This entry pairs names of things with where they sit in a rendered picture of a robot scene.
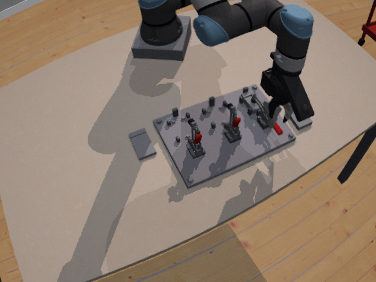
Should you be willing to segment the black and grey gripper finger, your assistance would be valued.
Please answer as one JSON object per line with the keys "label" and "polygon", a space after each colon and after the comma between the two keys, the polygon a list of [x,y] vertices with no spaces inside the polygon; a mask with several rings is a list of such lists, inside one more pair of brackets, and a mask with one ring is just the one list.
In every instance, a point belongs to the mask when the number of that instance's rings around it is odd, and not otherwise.
{"label": "black and grey gripper finger", "polygon": [[[269,124],[270,129],[276,126],[275,123],[278,120],[277,117],[282,110],[282,108],[278,104],[278,99],[279,97],[274,97],[271,99],[270,102],[268,101],[263,102],[263,106],[268,114],[268,124]],[[268,105],[269,105],[269,110],[268,110]]]}
{"label": "black and grey gripper finger", "polygon": [[293,110],[292,110],[292,107],[291,107],[291,104],[290,103],[287,103],[285,105],[283,105],[284,109],[285,109],[285,116],[283,118],[283,123],[287,122],[289,120],[289,118],[291,117],[292,113],[293,113]]}

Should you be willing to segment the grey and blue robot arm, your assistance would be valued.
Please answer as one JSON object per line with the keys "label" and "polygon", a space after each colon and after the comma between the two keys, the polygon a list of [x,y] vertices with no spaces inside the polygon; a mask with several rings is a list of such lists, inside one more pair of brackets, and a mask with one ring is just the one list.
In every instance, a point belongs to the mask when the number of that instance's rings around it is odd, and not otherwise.
{"label": "grey and blue robot arm", "polygon": [[[193,28],[204,45],[213,47],[267,27],[277,35],[274,59],[279,67],[289,72],[304,67],[314,18],[299,5],[283,5],[278,0],[242,0],[233,5],[228,0],[138,0],[138,4],[141,38],[149,45],[165,46],[178,40],[183,26],[176,10],[193,5],[198,13]],[[282,75],[279,79],[297,121],[314,116],[300,77]]]}

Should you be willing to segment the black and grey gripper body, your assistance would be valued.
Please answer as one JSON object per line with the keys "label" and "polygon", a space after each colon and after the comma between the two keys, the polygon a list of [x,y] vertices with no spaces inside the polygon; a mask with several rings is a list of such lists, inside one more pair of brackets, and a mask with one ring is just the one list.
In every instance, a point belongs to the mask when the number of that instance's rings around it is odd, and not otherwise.
{"label": "black and grey gripper body", "polygon": [[[297,77],[301,74],[302,70],[297,72],[289,72],[282,69],[275,62],[274,55],[275,52],[270,53],[270,57],[273,59],[273,65],[271,68],[268,68],[268,70],[262,71],[260,86],[264,89],[268,96],[272,96],[272,98],[279,97],[278,104],[283,106],[290,102],[282,86],[282,83],[279,80],[279,77],[282,76],[281,73],[288,77]],[[276,68],[274,67],[274,65],[276,66]]]}

